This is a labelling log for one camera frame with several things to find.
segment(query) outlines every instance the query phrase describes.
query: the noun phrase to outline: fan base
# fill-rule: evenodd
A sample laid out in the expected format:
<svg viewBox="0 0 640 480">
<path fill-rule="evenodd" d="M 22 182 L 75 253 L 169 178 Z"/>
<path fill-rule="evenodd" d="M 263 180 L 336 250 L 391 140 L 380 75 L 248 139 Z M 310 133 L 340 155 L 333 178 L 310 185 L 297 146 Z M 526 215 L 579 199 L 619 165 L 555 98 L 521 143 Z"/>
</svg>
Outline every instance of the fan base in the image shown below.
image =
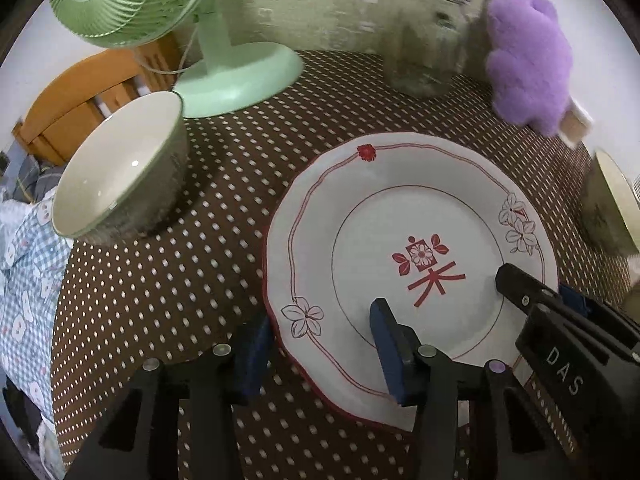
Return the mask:
<svg viewBox="0 0 640 480">
<path fill-rule="evenodd" d="M 211 117 L 246 108 L 276 95 L 302 73 L 300 56 L 279 43 L 234 46 L 226 63 L 208 72 L 205 62 L 189 67 L 175 84 L 184 116 Z"/>
</svg>

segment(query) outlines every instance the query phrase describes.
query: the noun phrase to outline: brown polka dot tablecloth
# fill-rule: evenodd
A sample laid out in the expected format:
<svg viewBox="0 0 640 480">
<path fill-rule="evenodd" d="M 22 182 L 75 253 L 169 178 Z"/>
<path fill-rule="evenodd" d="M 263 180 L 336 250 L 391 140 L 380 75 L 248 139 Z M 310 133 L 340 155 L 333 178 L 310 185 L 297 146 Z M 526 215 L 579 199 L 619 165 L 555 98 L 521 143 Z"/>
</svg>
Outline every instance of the brown polka dot tablecloth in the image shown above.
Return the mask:
<svg viewBox="0 0 640 480">
<path fill-rule="evenodd" d="M 187 120 L 191 152 L 183 195 L 155 233 L 113 247 L 75 244 L 51 367 L 56 431 L 67 465 L 145 359 L 193 359 L 263 308 L 262 232 L 270 215 L 299 171 L 352 137 L 413 130 L 481 153 L 536 207 L 560 278 L 612 304 L 622 300 L 625 261 L 592 250 L 578 232 L 579 190 L 590 163 L 584 147 L 572 151 L 560 140 L 502 122 L 492 113 L 490 88 L 465 77 L 447 96 L 416 100 L 385 85 L 377 57 L 302 56 L 305 71 L 286 91 L 235 114 Z M 189 430 L 187 404 L 180 414 L 183 434 Z M 410 436 L 332 411 L 280 350 L 273 352 L 261 395 L 234 416 L 248 479 L 409 474 Z M 180 478 L 188 478 L 189 445 L 183 442 L 178 465 Z"/>
</svg>

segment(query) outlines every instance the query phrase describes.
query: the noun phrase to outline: plate rim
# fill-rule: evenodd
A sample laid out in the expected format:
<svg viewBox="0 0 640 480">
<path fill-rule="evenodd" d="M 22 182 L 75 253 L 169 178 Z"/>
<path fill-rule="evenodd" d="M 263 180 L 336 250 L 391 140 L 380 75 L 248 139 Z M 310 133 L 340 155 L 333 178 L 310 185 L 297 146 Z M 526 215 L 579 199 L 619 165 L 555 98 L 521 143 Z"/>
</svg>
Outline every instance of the plate rim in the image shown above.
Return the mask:
<svg viewBox="0 0 640 480">
<path fill-rule="evenodd" d="M 354 421 L 356 423 L 359 422 L 359 423 L 361 423 L 361 424 L 363 424 L 363 425 L 365 425 L 367 427 L 370 427 L 370 428 L 380 428 L 380 429 L 386 430 L 386 431 L 391 431 L 391 432 L 395 432 L 395 433 L 409 435 L 409 434 L 412 434 L 412 431 L 405 430 L 405 429 L 399 428 L 397 426 L 392 426 L 391 424 L 386 424 L 384 422 L 371 420 L 370 418 L 365 418 L 365 417 L 362 417 L 362 416 L 355 415 L 355 414 L 353 414 L 351 412 L 348 412 L 344 408 L 338 406 L 338 404 L 336 404 L 333 400 L 331 400 L 324 393 L 322 388 L 320 388 L 320 386 L 318 386 L 316 384 L 316 382 L 311 378 L 309 373 L 306 371 L 306 368 L 303 367 L 302 364 L 300 364 L 300 361 L 295 357 L 295 355 L 293 355 L 293 353 L 285 345 L 283 337 L 282 337 L 282 334 L 281 334 L 281 331 L 280 331 L 280 325 L 279 325 L 279 323 L 277 321 L 277 318 L 276 318 L 276 311 L 273 308 L 273 305 L 271 305 L 271 303 L 269 301 L 269 297 L 268 297 L 267 246 L 268 246 L 268 242 L 269 242 L 269 234 L 271 233 L 271 227 L 273 225 L 273 221 L 275 219 L 275 216 L 276 216 L 276 214 L 278 213 L 278 211 L 280 209 L 280 205 L 282 204 L 282 202 L 286 199 L 286 197 L 291 192 L 291 189 L 293 188 L 293 184 L 295 183 L 295 181 L 297 179 L 299 179 L 299 177 L 302 176 L 302 174 L 305 173 L 306 170 L 311 168 L 322 156 L 327 155 L 327 154 L 329 154 L 331 152 L 334 152 L 334 151 L 344 147 L 346 144 L 349 144 L 350 142 L 361 141 L 363 144 L 367 144 L 365 139 L 369 139 L 371 137 L 375 137 L 375 136 L 379 136 L 379 135 L 395 135 L 395 134 L 410 134 L 410 135 L 416 135 L 416 136 L 424 136 L 424 137 L 429 137 L 430 139 L 437 139 L 438 141 L 451 143 L 457 148 L 462 148 L 464 150 L 469 150 L 474 155 L 481 157 L 484 160 L 485 163 L 490 164 L 501 175 L 506 177 L 515 186 L 515 190 L 517 190 L 517 191 L 522 193 L 523 197 L 526 198 L 526 200 L 530 203 L 531 207 L 535 211 L 536 215 L 540 218 L 540 224 L 542 226 L 542 229 L 545 232 L 545 237 L 547 238 L 549 246 L 551 248 L 551 255 L 553 256 L 553 264 L 554 264 L 554 267 L 555 267 L 555 270 L 556 270 L 555 275 L 556 275 L 557 286 L 559 286 L 559 283 L 560 283 L 560 276 L 559 276 L 559 271 L 558 271 L 558 261 L 556 259 L 556 252 L 555 252 L 554 247 L 553 247 L 553 245 L 551 243 L 551 239 L 549 238 L 549 236 L 547 234 L 547 229 L 546 229 L 546 227 L 545 227 L 545 225 L 544 225 L 544 223 L 542 221 L 542 218 L 540 217 L 540 214 L 538 213 L 538 210 L 534 207 L 533 203 L 531 202 L 531 200 L 529 199 L 527 194 L 524 193 L 524 191 L 519 186 L 519 184 L 514 182 L 513 179 L 505 171 L 501 170 L 501 168 L 499 168 L 498 165 L 495 164 L 493 161 L 489 160 L 482 153 L 479 153 L 476 150 L 474 150 L 472 148 L 469 148 L 467 146 L 463 146 L 462 144 L 460 144 L 458 142 L 455 142 L 454 140 L 446 139 L 445 137 L 439 137 L 439 136 L 436 136 L 436 135 L 433 135 L 433 134 L 421 133 L 421 132 L 416 132 L 416 131 L 373 132 L 373 133 L 370 133 L 370 134 L 365 134 L 365 135 L 362 135 L 362 136 L 357 136 L 357 137 L 353 137 L 351 139 L 345 140 L 344 142 L 340 142 L 338 145 L 336 145 L 336 146 L 334 146 L 334 147 L 332 147 L 332 148 L 330 148 L 328 150 L 325 150 L 322 153 L 317 154 L 315 157 L 313 157 L 311 160 L 309 160 L 309 162 L 296 173 L 295 177 L 291 180 L 290 184 L 287 186 L 287 189 L 285 190 L 283 195 L 278 200 L 278 202 L 275 205 L 273 211 L 270 213 L 268 222 L 266 223 L 265 227 L 262 229 L 262 238 L 263 238 L 262 251 L 261 251 L 262 252 L 262 300 L 264 302 L 264 306 L 265 306 L 265 310 L 266 310 L 267 316 L 269 317 L 269 319 L 270 319 L 270 321 L 272 323 L 272 326 L 274 327 L 273 332 L 274 332 L 274 336 L 276 338 L 276 341 L 278 342 L 278 346 L 286 354 L 286 357 L 292 362 L 292 364 L 298 370 L 299 374 L 305 379 L 305 381 L 309 384 L 309 386 L 314 391 L 314 393 L 322 400 L 322 402 L 324 402 L 327 405 L 329 405 L 337 413 L 340 413 L 341 416 L 347 418 L 348 420 L 352 420 L 352 421 Z M 523 355 L 520 352 L 518 352 L 518 357 L 517 357 L 517 359 L 516 359 L 516 361 L 514 362 L 514 365 L 513 365 L 513 370 L 514 371 L 515 371 L 516 367 L 518 366 L 518 364 L 520 362 L 526 363 L 526 360 L 524 359 Z"/>
</svg>

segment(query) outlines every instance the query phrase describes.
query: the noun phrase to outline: red flower design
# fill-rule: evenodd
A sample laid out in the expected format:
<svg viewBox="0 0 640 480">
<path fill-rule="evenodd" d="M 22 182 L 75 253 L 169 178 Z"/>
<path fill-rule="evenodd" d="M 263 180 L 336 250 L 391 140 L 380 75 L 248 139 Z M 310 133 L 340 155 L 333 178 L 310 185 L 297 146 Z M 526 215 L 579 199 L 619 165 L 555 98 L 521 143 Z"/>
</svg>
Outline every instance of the red flower design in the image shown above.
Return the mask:
<svg viewBox="0 0 640 480">
<path fill-rule="evenodd" d="M 447 254 L 449 252 L 449 248 L 445 244 L 440 243 L 440 237 L 438 235 L 433 235 L 431 237 L 431 245 L 433 246 L 433 250 L 440 254 Z"/>
<path fill-rule="evenodd" d="M 409 259 L 420 272 L 438 263 L 427 242 L 424 240 L 415 241 L 415 237 L 409 236 L 409 243 L 410 245 L 405 247 L 405 249 L 409 254 Z"/>
<path fill-rule="evenodd" d="M 400 274 L 400 276 L 406 276 L 409 273 L 409 270 L 411 270 L 411 262 L 406 259 L 404 254 L 401 253 L 394 253 L 391 257 L 394 259 L 395 263 L 400 264 L 398 267 L 398 274 Z"/>
<path fill-rule="evenodd" d="M 376 158 L 376 149 L 371 144 L 358 146 L 358 155 L 366 162 L 371 162 Z"/>
</svg>

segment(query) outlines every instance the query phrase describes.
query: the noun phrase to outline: purple plush toy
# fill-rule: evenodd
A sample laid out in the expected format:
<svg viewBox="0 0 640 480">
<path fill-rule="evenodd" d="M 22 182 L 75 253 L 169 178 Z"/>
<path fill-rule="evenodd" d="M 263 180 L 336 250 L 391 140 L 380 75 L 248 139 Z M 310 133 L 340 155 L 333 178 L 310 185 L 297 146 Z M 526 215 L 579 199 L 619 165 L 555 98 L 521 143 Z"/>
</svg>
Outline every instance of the purple plush toy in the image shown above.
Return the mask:
<svg viewBox="0 0 640 480">
<path fill-rule="evenodd" d="M 486 71 L 494 110 L 546 137 L 558 133 L 569 104 L 569 46 L 549 0 L 490 0 L 488 31 L 494 50 Z"/>
</svg>

